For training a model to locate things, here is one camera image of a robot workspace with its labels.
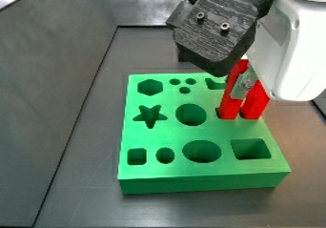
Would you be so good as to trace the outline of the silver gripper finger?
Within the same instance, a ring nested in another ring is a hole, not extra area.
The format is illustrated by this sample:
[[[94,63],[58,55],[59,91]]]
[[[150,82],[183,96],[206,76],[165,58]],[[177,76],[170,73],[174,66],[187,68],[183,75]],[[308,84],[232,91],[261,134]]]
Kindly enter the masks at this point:
[[[258,75],[253,68],[249,68],[245,73],[242,73],[234,83],[232,89],[233,98],[245,98],[248,92],[254,88],[258,81]]]

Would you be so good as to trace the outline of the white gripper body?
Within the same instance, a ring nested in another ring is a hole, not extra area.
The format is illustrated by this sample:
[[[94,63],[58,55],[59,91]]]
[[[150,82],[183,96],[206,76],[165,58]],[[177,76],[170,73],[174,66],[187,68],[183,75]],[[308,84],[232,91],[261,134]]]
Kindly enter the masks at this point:
[[[326,0],[274,0],[248,57],[270,98],[316,99],[326,90]]]

